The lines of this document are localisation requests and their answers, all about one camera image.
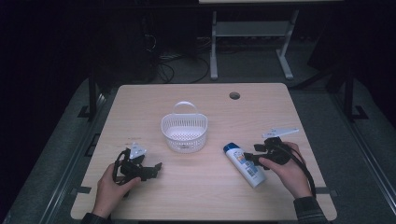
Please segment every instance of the bottle label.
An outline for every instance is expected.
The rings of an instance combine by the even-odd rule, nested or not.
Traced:
[[[254,175],[259,171],[259,170],[257,169],[257,167],[254,166],[254,163],[253,163],[253,162],[247,161],[247,160],[245,159],[245,156],[244,156],[244,154],[243,154],[242,152],[240,152],[240,151],[235,151],[235,152],[233,153],[233,156],[241,163],[242,167],[243,167],[244,169],[247,170],[247,173],[248,173],[250,176],[254,176]]]

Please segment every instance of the sleeve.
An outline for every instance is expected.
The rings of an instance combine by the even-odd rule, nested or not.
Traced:
[[[304,197],[294,200],[294,208],[299,224],[329,223],[318,201],[314,197]]]
[[[80,222],[81,224],[113,224],[109,219],[99,217],[92,213],[85,214],[84,218]]]

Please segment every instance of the hand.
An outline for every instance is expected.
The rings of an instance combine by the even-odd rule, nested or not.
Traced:
[[[300,153],[300,150],[296,144],[289,142],[284,142],[284,144]],[[300,159],[296,152],[293,151],[292,153],[298,159]],[[273,170],[279,176],[283,185],[288,191],[290,191],[295,199],[312,196],[307,178],[294,160],[290,159],[286,164],[279,165],[273,161],[261,157],[259,158],[259,162]]]
[[[113,181],[113,169],[114,163],[107,167],[102,178],[98,181],[95,205],[92,210],[93,214],[103,218],[107,218],[123,196],[141,181],[140,177],[136,177],[120,186]]]

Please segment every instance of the mesh basket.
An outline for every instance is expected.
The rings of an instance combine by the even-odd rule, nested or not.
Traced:
[[[176,114],[180,105],[190,105],[195,114]],[[170,148],[179,153],[192,153],[204,147],[206,142],[207,117],[198,113],[190,102],[182,101],[174,106],[172,114],[163,117],[161,129]]]

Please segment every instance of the basket handle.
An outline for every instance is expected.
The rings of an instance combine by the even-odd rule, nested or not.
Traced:
[[[195,114],[198,114],[198,109],[197,109],[197,107],[196,107],[195,105],[193,105],[192,103],[188,102],[188,101],[180,101],[180,102],[178,102],[177,104],[175,104],[175,105],[174,105],[174,110],[173,110],[173,113],[174,113],[174,114],[176,114],[176,113],[175,113],[176,107],[178,107],[178,106],[180,106],[180,105],[190,105],[190,106],[192,106],[192,107],[195,109]]]

